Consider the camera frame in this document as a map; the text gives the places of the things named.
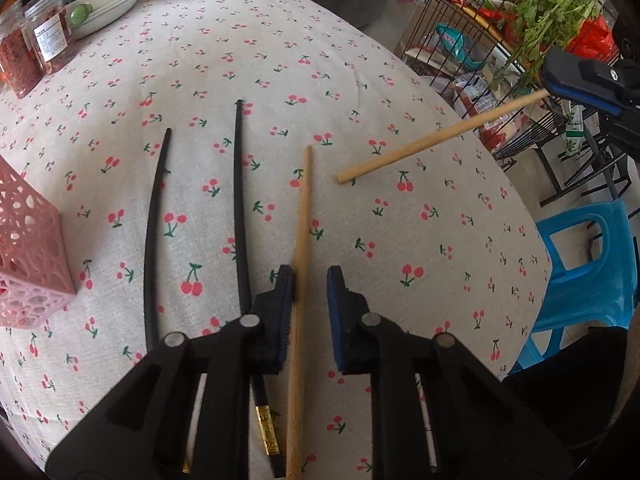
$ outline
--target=wooden chopstick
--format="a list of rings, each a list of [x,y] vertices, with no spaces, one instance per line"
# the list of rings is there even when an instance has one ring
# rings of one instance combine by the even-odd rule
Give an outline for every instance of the wooden chopstick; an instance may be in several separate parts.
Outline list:
[[[287,480],[302,475],[302,420],[304,416],[305,377],[303,367],[303,330],[306,290],[309,275],[309,221],[311,210],[311,146],[305,148],[302,194],[298,213],[296,249],[291,267],[296,289],[291,313],[289,345],[289,386],[287,391]]]
[[[524,108],[525,106],[529,106],[540,99],[543,99],[549,95],[545,89],[537,90],[529,95],[525,95],[516,99],[515,101],[511,101],[509,103],[503,104],[502,106],[498,106],[493,110],[489,110],[482,114],[478,114],[474,117],[468,118],[464,121],[460,121],[459,123],[452,124],[451,126],[444,128],[438,132],[433,132],[421,139],[414,140],[414,142],[410,142],[400,148],[393,150],[392,152],[385,153],[382,156],[372,157],[367,162],[363,162],[362,164],[357,164],[356,166],[351,166],[346,170],[341,170],[338,172],[338,183],[345,184],[350,182],[354,178],[359,176],[363,176],[367,173],[371,173],[371,171],[378,170],[379,168],[384,168],[389,164],[393,164],[398,160],[402,160],[403,158],[407,158],[408,156],[415,155],[416,153],[421,152],[422,150],[426,150],[427,148],[432,148],[445,140],[452,139],[453,137],[457,137],[460,134],[468,132],[469,130],[473,130],[478,126],[482,126],[485,123],[495,121],[497,118],[507,114],[509,112],[514,112],[520,108]]]

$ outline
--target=black chopstick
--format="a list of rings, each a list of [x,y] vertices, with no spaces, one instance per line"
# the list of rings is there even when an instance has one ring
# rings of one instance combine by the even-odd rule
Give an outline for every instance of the black chopstick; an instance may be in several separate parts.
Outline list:
[[[158,306],[156,305],[156,261],[158,259],[158,220],[160,218],[160,185],[164,176],[166,156],[171,141],[171,128],[167,128],[158,155],[154,186],[149,202],[149,216],[146,224],[145,269],[143,277],[143,309],[145,313],[146,352],[149,353],[160,341],[158,326]]]
[[[234,139],[234,237],[236,238],[236,274],[238,276],[238,300],[240,312],[248,314],[251,311],[251,285],[249,282],[249,261],[246,250],[246,229],[244,226],[244,192],[242,190],[242,99],[236,101],[236,132]],[[254,391],[254,403],[258,410],[260,427],[273,427],[271,410],[267,397],[264,377],[251,374],[251,386]],[[286,466],[282,453],[267,453],[271,462],[271,472],[274,478],[286,476]]]

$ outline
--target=pink hollow holder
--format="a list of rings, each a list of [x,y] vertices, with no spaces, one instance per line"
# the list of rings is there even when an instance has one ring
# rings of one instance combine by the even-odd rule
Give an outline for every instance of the pink hollow holder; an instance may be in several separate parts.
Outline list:
[[[0,156],[0,326],[36,326],[75,294],[58,210]]]

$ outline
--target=blue plastic chair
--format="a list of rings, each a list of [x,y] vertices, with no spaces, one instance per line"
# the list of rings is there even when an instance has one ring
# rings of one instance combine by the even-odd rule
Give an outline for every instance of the blue plastic chair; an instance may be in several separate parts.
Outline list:
[[[596,222],[602,231],[600,258],[566,270],[551,235],[583,222]],[[601,321],[628,328],[636,307],[638,268],[631,229],[621,200],[599,202],[547,218],[536,223],[551,257],[542,309],[532,333],[552,330],[548,348],[540,354],[529,337],[518,364],[527,368],[560,350],[565,326],[585,321]]]

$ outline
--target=table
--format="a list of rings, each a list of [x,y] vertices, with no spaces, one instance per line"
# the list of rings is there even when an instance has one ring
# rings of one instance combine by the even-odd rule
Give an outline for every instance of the table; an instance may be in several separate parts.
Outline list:
[[[30,330],[0,329],[0,399],[40,465],[145,354],[148,201],[165,129],[163,333],[239,315],[232,210],[234,103],[245,101],[254,294],[295,238],[302,152],[314,149],[305,473],[370,465],[368,378],[335,368],[325,275],[339,264],[373,311],[423,336],[452,332],[498,377],[540,309],[550,265],[520,197],[466,134],[338,186],[347,164],[459,120],[391,53],[309,0],[140,0],[82,40],[22,101],[2,96],[0,155],[60,211],[78,296]],[[269,378],[284,414],[286,376]],[[283,416],[276,426],[286,426]],[[252,478],[269,478],[252,417]]]

